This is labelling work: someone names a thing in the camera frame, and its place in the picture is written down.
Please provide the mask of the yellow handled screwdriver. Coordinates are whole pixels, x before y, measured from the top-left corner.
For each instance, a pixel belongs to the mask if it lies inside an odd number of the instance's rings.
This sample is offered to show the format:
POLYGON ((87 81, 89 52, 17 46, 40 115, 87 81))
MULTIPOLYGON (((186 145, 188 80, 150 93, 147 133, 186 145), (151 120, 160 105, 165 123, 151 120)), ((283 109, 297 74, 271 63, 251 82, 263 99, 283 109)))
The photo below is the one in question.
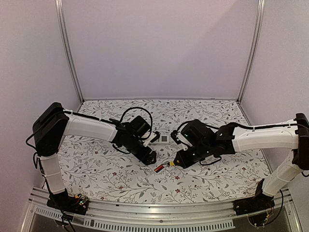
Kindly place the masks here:
POLYGON ((173 161, 169 161, 169 162, 167 162, 167 163, 163 163, 162 165, 163 165, 164 167, 166 167, 166 166, 174 166, 175 164, 174 164, 173 161))

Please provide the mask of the plain white remote control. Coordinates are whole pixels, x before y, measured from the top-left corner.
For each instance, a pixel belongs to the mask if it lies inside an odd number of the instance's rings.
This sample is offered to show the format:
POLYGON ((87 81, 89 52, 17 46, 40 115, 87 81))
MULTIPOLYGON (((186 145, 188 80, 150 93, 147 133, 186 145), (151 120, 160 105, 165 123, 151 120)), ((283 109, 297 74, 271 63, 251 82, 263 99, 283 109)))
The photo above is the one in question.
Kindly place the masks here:
POLYGON ((151 170, 155 173, 158 174, 159 172, 161 172, 163 169, 165 168, 164 164, 160 164, 156 167, 152 167, 151 170))

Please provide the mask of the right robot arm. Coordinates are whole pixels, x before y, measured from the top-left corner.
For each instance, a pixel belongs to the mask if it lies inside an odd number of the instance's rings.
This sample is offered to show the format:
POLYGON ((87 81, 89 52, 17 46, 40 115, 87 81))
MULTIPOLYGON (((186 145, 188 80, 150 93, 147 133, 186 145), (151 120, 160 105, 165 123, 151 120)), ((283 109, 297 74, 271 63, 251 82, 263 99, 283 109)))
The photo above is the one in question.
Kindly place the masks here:
POLYGON ((289 149, 284 162, 258 184, 249 203, 254 211, 261 210, 268 198, 309 169, 309 121, 303 113, 286 122, 260 126, 232 122, 216 128, 195 119, 182 123, 171 133, 171 138, 183 148, 169 164, 184 169, 210 156, 219 158, 255 149, 289 149))

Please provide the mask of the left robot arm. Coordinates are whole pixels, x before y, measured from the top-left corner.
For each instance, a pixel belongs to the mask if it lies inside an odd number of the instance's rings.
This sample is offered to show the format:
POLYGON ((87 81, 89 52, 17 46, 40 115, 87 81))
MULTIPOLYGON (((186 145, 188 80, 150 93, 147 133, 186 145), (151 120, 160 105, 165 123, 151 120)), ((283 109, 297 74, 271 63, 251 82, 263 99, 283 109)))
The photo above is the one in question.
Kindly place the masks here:
POLYGON ((53 202, 62 210, 72 205, 70 196, 65 194, 62 174, 58 162, 58 151, 63 138, 80 136, 109 142, 118 150, 132 154, 144 165, 156 163, 156 152, 149 144, 160 137, 153 131, 153 122, 136 116, 124 121, 124 115, 117 119, 101 119, 66 110, 58 102, 52 103, 34 122, 32 134, 26 139, 26 145, 35 150, 42 175, 47 182, 53 202))

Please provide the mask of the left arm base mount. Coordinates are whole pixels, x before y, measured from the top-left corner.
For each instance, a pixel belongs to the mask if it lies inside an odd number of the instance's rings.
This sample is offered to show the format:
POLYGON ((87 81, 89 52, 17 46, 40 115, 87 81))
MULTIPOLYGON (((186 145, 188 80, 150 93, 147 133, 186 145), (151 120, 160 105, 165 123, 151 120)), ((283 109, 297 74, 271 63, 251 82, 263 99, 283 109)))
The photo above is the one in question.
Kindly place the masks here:
POLYGON ((85 215, 88 209, 88 198, 78 194, 70 196, 67 192, 50 194, 47 206, 64 212, 85 215))

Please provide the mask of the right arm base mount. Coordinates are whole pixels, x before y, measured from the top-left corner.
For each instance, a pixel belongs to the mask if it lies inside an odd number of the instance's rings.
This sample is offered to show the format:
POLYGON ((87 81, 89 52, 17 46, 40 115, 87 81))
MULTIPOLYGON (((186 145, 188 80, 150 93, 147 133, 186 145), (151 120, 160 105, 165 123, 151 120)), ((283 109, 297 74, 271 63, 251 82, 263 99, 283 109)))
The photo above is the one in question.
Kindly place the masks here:
POLYGON ((266 225, 274 206, 273 198, 265 200, 263 198, 249 197, 233 201, 233 209, 236 215, 247 215, 249 223, 254 227, 266 225))

